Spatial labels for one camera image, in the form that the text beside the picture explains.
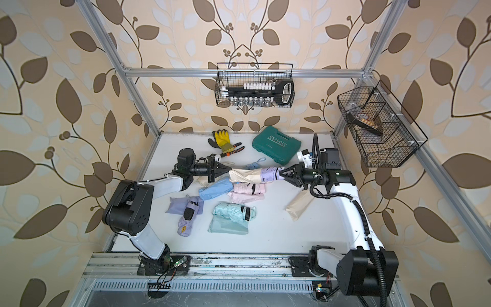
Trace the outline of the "purple umbrella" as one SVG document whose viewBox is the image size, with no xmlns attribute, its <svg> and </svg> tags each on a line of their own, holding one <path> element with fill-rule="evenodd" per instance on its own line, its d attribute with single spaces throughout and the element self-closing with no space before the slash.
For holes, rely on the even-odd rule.
<svg viewBox="0 0 491 307">
<path fill-rule="evenodd" d="M 204 201 L 199 196 L 190 196 L 184 207 L 184 213 L 178 222 L 177 234 L 182 237 L 191 235 L 196 218 L 203 214 Z"/>
</svg>

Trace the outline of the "cream sleeved umbrella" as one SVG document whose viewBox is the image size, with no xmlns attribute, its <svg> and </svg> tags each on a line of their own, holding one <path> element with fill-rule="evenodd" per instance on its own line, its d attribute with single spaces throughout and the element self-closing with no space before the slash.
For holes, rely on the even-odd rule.
<svg viewBox="0 0 491 307">
<path fill-rule="evenodd" d="M 285 211 L 289 214 L 292 221 L 297 221 L 309 204 L 313 201 L 314 197 L 308 190 L 302 190 L 299 192 L 292 201 L 286 206 Z"/>
<path fill-rule="evenodd" d="M 262 172 L 261 169 L 255 169 L 255 170 L 231 169 L 228 172 L 228 175 L 231 182 L 261 184 L 262 183 L 261 172 Z"/>
</svg>

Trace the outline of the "mint green umbrella sleeve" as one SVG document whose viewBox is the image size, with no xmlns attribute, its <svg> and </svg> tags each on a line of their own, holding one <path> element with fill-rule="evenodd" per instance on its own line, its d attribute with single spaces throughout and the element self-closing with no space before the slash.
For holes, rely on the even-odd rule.
<svg viewBox="0 0 491 307">
<path fill-rule="evenodd" d="M 209 233 L 247 235 L 249 233 L 248 221 L 232 221 L 223 217 L 214 216 L 208 228 Z"/>
</svg>

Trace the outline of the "blue sleeved umbrella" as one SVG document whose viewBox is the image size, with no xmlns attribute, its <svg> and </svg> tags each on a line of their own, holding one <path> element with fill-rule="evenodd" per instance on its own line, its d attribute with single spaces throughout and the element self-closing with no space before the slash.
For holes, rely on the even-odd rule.
<svg viewBox="0 0 491 307">
<path fill-rule="evenodd" d="M 233 183 L 228 177 L 218 180 L 207 188 L 199 190 L 199 197 L 203 201 L 212 200 L 233 191 Z"/>
</svg>

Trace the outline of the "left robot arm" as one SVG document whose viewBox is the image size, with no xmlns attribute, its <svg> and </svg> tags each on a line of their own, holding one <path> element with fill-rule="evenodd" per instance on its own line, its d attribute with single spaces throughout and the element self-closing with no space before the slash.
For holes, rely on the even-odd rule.
<svg viewBox="0 0 491 307">
<path fill-rule="evenodd" d="M 168 248 L 149 224 L 154 199 L 185 191 L 194 177 L 207 177 L 210 183 L 228 173 L 231 167 L 220 163 L 214 156 L 197 159 L 191 148 L 182 149 L 172 172 L 152 180 L 123 180 L 112 195 L 102 222 L 116 234 L 124 235 L 142 256 L 161 260 Z"/>
</svg>

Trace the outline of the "purple umbrella sleeve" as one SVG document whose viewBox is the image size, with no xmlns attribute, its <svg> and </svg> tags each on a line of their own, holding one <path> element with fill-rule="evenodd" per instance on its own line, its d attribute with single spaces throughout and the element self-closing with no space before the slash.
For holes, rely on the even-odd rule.
<svg viewBox="0 0 491 307">
<path fill-rule="evenodd" d="M 197 215 L 203 214 L 203 206 L 204 201 L 199 196 L 186 196 L 183 198 L 170 198 L 170 206 L 166 213 L 168 214 L 177 214 L 183 215 L 185 212 L 185 208 L 189 204 L 189 202 L 195 202 L 198 204 L 199 208 L 197 211 Z"/>
</svg>

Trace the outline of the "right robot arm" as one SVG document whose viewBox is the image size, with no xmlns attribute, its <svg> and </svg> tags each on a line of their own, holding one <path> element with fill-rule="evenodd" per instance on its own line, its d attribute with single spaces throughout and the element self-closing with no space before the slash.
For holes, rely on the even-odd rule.
<svg viewBox="0 0 491 307">
<path fill-rule="evenodd" d="M 335 148 L 298 152 L 299 163 L 280 175 L 316 199 L 332 201 L 340 211 L 347 234 L 348 250 L 340 253 L 331 246 L 313 246 L 309 251 L 309 271 L 315 276 L 332 274 L 344 295 L 378 297 L 386 306 L 398 258 L 385 249 L 361 206 L 353 174 L 342 170 Z"/>
</svg>

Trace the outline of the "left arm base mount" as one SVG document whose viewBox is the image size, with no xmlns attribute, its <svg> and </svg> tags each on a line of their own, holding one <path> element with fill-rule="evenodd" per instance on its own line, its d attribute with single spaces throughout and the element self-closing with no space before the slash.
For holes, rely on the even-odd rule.
<svg viewBox="0 0 491 307">
<path fill-rule="evenodd" d="M 171 256 L 170 252 L 164 251 L 157 260 L 146 256 L 139 256 L 138 276 L 163 276 L 174 272 L 188 272 L 192 257 L 189 255 Z"/>
</svg>

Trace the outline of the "beige sleeved umbrella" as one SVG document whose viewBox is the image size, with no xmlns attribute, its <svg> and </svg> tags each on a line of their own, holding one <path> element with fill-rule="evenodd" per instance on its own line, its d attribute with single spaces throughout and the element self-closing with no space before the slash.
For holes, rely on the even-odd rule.
<svg viewBox="0 0 491 307">
<path fill-rule="evenodd" d="M 198 182 L 199 185 L 204 188 L 210 185 L 207 176 L 195 177 L 194 179 Z"/>
</svg>

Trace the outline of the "pink sleeved umbrella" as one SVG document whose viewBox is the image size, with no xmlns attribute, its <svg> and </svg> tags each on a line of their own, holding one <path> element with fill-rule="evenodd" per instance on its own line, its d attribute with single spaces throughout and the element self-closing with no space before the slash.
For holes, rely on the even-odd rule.
<svg viewBox="0 0 491 307">
<path fill-rule="evenodd" d="M 244 193 L 235 193 L 229 192 L 228 196 L 232 203 L 251 203 L 262 201 L 265 199 L 263 194 L 244 194 Z"/>
</svg>

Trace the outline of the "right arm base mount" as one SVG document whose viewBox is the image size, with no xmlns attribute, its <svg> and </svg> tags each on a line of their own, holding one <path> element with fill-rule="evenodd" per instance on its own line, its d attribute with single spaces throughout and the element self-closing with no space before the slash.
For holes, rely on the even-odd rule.
<svg viewBox="0 0 491 307">
<path fill-rule="evenodd" d="M 311 263 L 308 256 L 290 256 L 288 257 L 291 274 L 294 278 L 333 278 L 334 275 L 326 269 L 315 266 Z"/>
</svg>

